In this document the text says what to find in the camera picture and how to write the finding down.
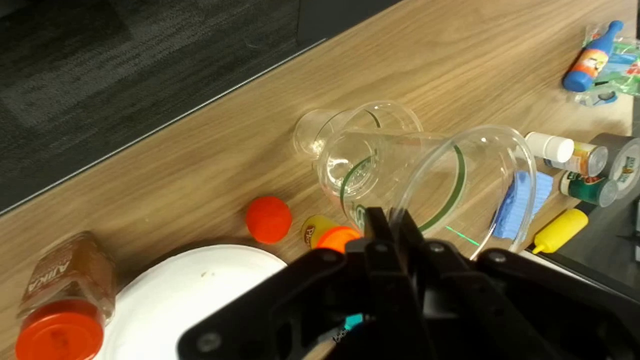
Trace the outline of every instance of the clear glass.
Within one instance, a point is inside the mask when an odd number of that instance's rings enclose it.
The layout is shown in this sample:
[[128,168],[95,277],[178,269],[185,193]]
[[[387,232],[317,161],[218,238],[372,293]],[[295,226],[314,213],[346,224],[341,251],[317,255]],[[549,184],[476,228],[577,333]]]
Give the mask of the clear glass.
[[420,131],[423,123],[412,110],[393,100],[377,100],[344,111],[310,110],[295,127],[295,145],[298,152],[317,160],[323,153],[325,141],[335,131],[344,130]]
[[443,138],[419,131],[332,131],[317,158],[325,192],[363,228],[368,205],[393,218],[408,209],[426,238],[455,242],[474,258],[493,238],[494,216],[519,171],[529,175],[527,238],[537,164],[525,138],[506,125],[480,125]]

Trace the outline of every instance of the white bowl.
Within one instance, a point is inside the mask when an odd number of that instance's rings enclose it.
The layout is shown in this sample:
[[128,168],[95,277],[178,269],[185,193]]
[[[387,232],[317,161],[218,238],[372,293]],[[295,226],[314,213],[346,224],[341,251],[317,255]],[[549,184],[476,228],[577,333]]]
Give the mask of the white bowl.
[[96,360],[176,360],[180,336],[285,268],[271,251],[216,244],[172,255],[128,283]]

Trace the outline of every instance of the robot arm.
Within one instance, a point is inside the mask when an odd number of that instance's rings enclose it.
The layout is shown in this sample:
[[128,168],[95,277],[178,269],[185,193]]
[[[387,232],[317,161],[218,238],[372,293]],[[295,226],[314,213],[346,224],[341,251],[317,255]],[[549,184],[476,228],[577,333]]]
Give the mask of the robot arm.
[[346,254],[298,258],[191,328],[178,356],[298,360],[352,314],[367,320],[328,357],[640,357],[636,302],[506,249],[468,262],[381,207]]

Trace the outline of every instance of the white container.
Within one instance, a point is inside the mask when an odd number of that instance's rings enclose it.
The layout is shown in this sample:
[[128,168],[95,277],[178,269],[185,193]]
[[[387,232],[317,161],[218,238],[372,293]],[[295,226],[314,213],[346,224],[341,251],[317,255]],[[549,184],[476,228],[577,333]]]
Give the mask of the white container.
[[568,161],[577,145],[571,138],[550,136],[543,131],[530,131],[525,139],[527,145],[534,152],[534,156],[552,161]]

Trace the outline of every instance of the wooden table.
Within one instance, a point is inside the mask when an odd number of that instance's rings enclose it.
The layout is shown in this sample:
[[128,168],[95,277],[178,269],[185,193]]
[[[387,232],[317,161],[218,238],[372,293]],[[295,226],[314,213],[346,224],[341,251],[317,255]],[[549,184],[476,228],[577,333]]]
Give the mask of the wooden table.
[[[296,213],[274,254],[308,247],[308,213],[341,216],[290,143],[301,113],[391,97],[426,130],[509,123],[589,139],[631,131],[633,105],[585,108],[559,87],[585,25],[635,0],[405,0],[0,218],[0,356],[13,357],[23,287],[43,249],[92,229],[123,274],[203,242],[247,242],[244,205],[279,193]],[[554,196],[534,228],[571,201]]]

